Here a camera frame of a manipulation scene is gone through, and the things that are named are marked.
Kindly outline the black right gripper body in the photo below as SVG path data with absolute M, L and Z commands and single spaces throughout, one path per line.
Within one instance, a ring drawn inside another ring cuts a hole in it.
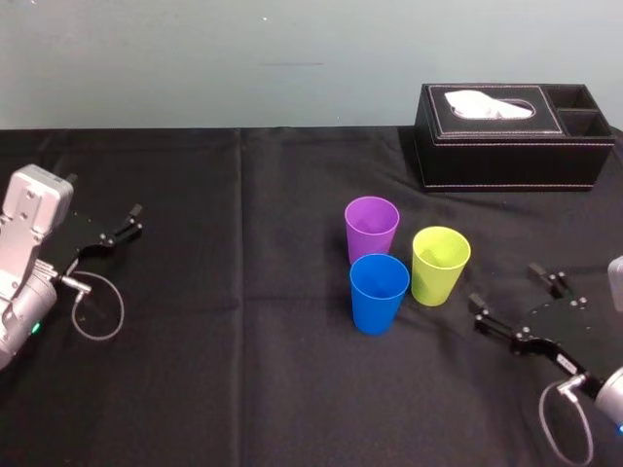
M 540 355 L 568 377 L 583 375 L 580 390 L 596 395 L 622 367 L 622 345 L 586 302 L 559 298 L 526 312 L 513 330 L 510 349 Z

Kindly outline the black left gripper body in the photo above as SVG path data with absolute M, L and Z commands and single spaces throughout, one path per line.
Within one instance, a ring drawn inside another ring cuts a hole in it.
M 107 254 L 116 246 L 112 232 L 88 216 L 71 212 L 44 240 L 38 260 L 67 275 L 81 260 Z

